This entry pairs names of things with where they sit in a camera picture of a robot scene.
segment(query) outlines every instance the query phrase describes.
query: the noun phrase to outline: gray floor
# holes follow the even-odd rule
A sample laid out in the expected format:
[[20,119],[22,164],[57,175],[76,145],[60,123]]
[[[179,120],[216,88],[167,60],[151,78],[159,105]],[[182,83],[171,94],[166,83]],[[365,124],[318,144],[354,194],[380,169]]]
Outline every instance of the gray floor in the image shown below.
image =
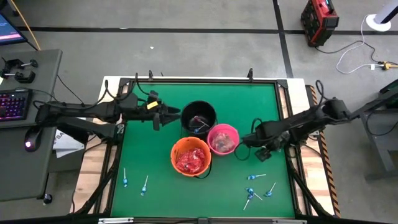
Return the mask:
[[[376,13],[388,0],[334,0],[340,15],[338,30],[360,30],[366,14]],[[272,1],[260,0],[68,0],[16,1],[32,26],[54,27],[156,27],[276,29]],[[300,29],[305,0],[280,0],[285,29]],[[21,25],[19,18],[12,20]],[[392,30],[398,30],[398,18]],[[163,72],[167,76],[244,77],[250,67],[256,77],[286,77],[277,34],[133,34],[36,32],[43,49],[62,49],[60,75],[87,102],[94,102],[105,75]],[[350,75],[335,69],[341,53],[325,55],[308,48],[304,36],[287,35],[295,78],[307,84],[320,79],[326,96],[336,96],[355,110],[395,80],[397,72],[362,68]],[[360,36],[333,35],[322,48],[336,50]],[[366,36],[379,60],[398,62],[396,36]],[[30,50],[28,45],[0,47],[1,52]],[[370,63],[371,49],[347,54],[341,67],[354,69]],[[76,101],[61,85],[61,100]],[[325,130],[341,214],[344,218],[398,223],[397,179],[366,182],[364,175],[380,167],[359,120]],[[76,172],[55,174],[53,204],[36,200],[0,203],[0,220],[63,215],[68,213]]]

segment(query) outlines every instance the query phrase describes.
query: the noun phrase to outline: gray desk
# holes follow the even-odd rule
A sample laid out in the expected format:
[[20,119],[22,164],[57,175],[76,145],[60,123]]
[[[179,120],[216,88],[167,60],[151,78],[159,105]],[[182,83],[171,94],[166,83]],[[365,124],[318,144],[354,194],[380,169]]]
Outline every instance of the gray desk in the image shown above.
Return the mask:
[[[19,84],[11,78],[3,80],[0,90],[26,87],[53,92],[61,55],[60,50],[0,55],[6,60],[19,58],[23,62],[34,58],[39,63],[37,77],[31,85]],[[33,99],[48,101],[50,97],[34,92]],[[37,110],[33,106],[30,107],[30,110],[34,112],[35,116]],[[27,152],[24,147],[24,138],[28,129],[28,126],[0,129],[0,201],[35,198],[41,196],[45,190],[49,160],[57,129],[45,128],[38,150]]]

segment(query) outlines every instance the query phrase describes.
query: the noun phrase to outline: pink bucket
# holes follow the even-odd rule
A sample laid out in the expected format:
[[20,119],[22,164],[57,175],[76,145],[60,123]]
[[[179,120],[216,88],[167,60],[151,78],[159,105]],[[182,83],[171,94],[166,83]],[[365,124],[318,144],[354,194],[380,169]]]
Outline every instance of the pink bucket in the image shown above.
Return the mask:
[[[211,142],[213,141],[213,138],[218,134],[218,133],[225,133],[229,135],[231,140],[235,143],[235,147],[233,147],[231,150],[228,152],[219,152],[215,149],[212,148]],[[236,146],[239,144],[239,134],[238,131],[232,127],[231,125],[228,124],[217,124],[214,128],[212,128],[207,135],[207,145],[209,145],[209,148],[217,155],[219,156],[225,156],[231,152],[233,152],[236,149]]]

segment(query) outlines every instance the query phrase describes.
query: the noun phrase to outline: rgb keyboard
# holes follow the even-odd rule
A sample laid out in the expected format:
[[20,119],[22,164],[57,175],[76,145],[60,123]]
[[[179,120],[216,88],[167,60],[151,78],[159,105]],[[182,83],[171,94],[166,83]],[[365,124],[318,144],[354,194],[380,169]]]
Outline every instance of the rgb keyboard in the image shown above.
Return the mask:
[[32,90],[0,91],[0,122],[26,119]]

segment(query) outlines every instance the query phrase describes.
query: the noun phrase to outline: green mat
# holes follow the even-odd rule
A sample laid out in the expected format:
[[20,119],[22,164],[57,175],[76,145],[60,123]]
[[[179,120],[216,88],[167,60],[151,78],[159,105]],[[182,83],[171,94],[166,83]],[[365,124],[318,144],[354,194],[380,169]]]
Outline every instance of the green mat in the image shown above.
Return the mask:
[[[219,123],[234,126],[239,134],[250,132],[254,118],[278,120],[274,86],[227,84],[142,84],[145,91],[155,90],[170,106],[183,108],[191,101],[204,100],[213,105]],[[138,88],[134,90],[146,98]],[[128,122],[124,135],[119,174],[115,188],[112,217],[294,217],[292,196],[284,152],[260,162],[254,155],[239,161],[233,154],[213,155],[211,174],[205,179],[185,177],[174,170],[170,150],[180,139],[180,121],[152,129],[152,122]],[[238,155],[245,157],[246,146]],[[123,168],[129,181],[123,186]],[[267,174],[254,180],[248,175]],[[147,193],[141,196],[146,175]],[[271,197],[263,196],[276,182]],[[245,211],[252,187],[263,199],[254,197]]]

